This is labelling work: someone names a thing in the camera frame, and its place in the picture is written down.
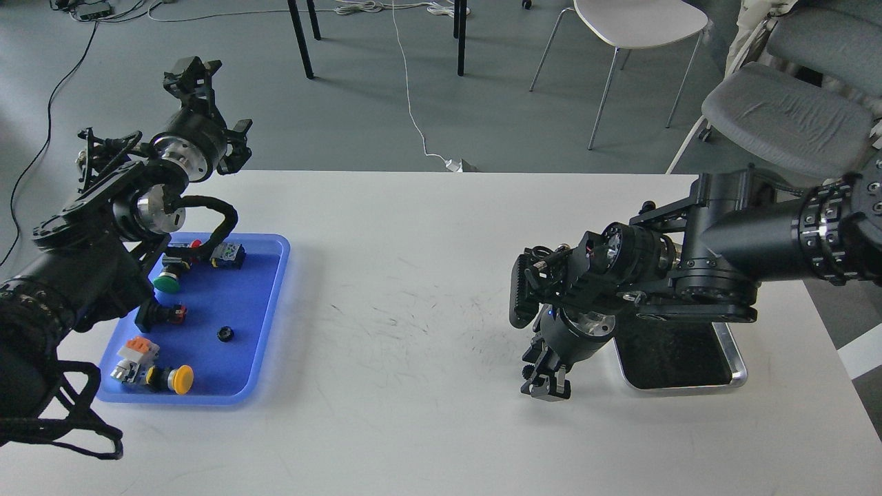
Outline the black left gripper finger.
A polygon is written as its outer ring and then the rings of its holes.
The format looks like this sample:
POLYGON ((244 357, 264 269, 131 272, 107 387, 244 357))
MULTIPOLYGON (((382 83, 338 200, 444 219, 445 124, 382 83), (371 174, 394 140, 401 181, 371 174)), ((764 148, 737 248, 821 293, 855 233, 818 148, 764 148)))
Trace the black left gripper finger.
POLYGON ((251 119, 237 121, 232 129, 224 129, 223 136, 231 151, 220 158, 217 172, 221 175, 239 173, 247 161, 252 157, 252 150, 247 145, 247 132, 251 129, 251 119))
POLYGON ((164 73, 163 88, 180 101, 182 110, 218 117, 212 76, 221 66, 220 60, 203 62, 198 56, 179 59, 170 72, 164 73))

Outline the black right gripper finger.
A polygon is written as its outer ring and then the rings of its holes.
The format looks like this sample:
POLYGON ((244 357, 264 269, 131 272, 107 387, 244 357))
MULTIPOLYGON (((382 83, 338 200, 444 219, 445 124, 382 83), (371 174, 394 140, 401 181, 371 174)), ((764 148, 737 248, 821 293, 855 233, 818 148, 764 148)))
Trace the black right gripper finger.
POLYGON ((539 364, 527 364, 521 371, 525 381, 520 387, 520 393, 546 402, 569 400, 571 383, 566 379, 565 373, 565 367, 547 371, 541 369, 539 364))
POLYGON ((534 335, 529 348, 521 358, 526 363, 521 371, 523 379, 537 380, 541 376, 551 377, 552 367, 549 365, 551 358, 552 351, 545 339, 541 335, 534 335))

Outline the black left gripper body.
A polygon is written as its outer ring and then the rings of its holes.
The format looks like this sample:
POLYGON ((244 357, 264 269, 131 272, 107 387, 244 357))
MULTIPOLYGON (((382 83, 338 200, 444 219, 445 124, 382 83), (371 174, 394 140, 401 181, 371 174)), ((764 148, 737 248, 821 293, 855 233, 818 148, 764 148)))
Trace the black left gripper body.
POLYGON ((210 117, 180 109, 154 136, 151 145, 161 158, 185 170, 191 183, 210 178, 227 148, 223 117, 210 117))

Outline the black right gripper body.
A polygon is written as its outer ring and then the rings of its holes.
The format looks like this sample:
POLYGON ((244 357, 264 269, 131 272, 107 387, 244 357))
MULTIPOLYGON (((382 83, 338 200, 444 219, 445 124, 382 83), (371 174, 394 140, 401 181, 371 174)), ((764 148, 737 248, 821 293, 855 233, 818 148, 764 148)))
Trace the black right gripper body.
POLYGON ((561 307, 543 307, 537 325, 548 349, 548 367, 571 369, 589 359, 615 336, 617 317, 596 311, 568 311, 561 307))

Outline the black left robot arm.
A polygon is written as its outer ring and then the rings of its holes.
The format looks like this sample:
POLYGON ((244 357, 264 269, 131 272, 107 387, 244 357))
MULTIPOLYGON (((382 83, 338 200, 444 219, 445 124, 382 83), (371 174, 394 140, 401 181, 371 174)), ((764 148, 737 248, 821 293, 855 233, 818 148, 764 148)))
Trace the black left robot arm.
POLYGON ((216 106, 212 76, 221 61, 180 59, 163 87, 180 109, 150 141, 133 132, 99 138, 82 129, 76 165, 80 188, 56 216, 32 230, 40 255, 2 282, 2 443, 70 448, 70 431, 94 431, 108 453, 73 446, 97 459, 123 456, 122 431, 91 407, 101 383, 96 364, 58 358, 76 331, 138 309, 148 320, 173 320, 148 274, 161 255, 207 258, 233 232, 233 206, 188 196, 190 183, 239 172, 251 158, 252 120, 228 127, 216 106))

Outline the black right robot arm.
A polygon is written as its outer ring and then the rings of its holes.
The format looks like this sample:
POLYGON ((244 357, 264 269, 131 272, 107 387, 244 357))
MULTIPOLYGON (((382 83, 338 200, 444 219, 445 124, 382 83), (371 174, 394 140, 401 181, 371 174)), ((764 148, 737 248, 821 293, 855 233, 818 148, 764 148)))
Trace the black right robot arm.
POLYGON ((769 280, 880 283, 880 156, 827 185, 796 189, 749 169, 702 174, 683 200, 646 201, 579 244, 533 246, 511 270, 509 320, 531 324, 521 393, 571 397, 575 364, 614 342, 627 383, 697 393, 747 379, 732 323, 753 323, 769 280))

